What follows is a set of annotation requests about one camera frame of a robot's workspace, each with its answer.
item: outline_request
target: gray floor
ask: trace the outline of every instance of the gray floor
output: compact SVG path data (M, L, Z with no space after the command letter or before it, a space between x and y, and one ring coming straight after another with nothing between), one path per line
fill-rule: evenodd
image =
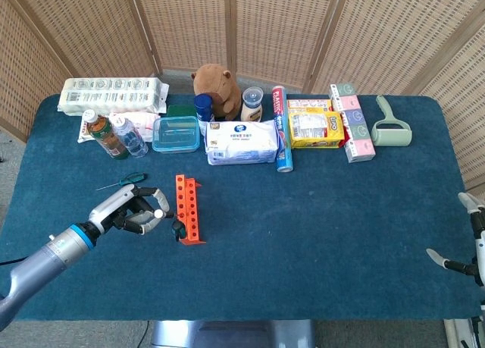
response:
M192 93L192 83L186 72L165 71L162 80L170 84L170 93ZM265 92L270 92L273 86L251 80L239 81L241 89L252 85L260 86ZM23 145L11 142L8 135L0 132L0 156L3 153L4 159L0 163L0 229L23 151ZM134 348L145 328L146 321L15 321L0 333L0 348ZM141 347L149 346L152 328L151 323ZM316 337L319 348L447 347L442 321L319 321Z

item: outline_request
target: blue ring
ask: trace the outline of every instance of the blue ring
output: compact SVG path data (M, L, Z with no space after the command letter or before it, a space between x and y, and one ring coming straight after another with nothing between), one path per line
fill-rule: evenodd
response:
M94 245L92 244L91 240L88 238L86 233L84 233L78 226L75 224L70 226L70 229L75 231L79 237L84 241L84 243L88 246L89 250L94 248Z

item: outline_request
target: pink box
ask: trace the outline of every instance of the pink box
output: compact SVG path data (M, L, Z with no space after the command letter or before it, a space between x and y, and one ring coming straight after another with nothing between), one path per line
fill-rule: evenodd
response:
M354 140L351 138L345 144L345 149L349 162L368 161L376 155L370 138L366 140Z
M332 106L334 111L350 111L361 108L357 96L332 96Z

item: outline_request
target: robotic hand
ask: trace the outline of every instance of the robotic hand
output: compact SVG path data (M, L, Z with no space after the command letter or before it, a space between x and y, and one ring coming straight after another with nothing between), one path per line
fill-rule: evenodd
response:
M153 196L160 209L154 210L143 198ZM96 245L96 240L115 226L137 234L145 234L163 218L173 218L167 198L157 188L126 185L89 214L86 223L72 224L39 251L12 269L10 292L0 296L0 331L14 319L22 305L62 271L71 266Z
M426 249L426 252L435 263L443 268L473 276L477 285L485 290L483 287L485 282L485 202L469 193L459 193L458 198L470 215L477 256L472 259L471 264L467 265L462 262L445 259L431 248Z

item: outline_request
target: white jar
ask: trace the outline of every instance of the white jar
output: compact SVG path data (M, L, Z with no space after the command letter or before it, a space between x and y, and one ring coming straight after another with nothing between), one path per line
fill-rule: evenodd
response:
M252 86L244 91L242 94L241 121L243 122L259 122L263 116L263 107L261 101L263 100L263 89L257 86Z

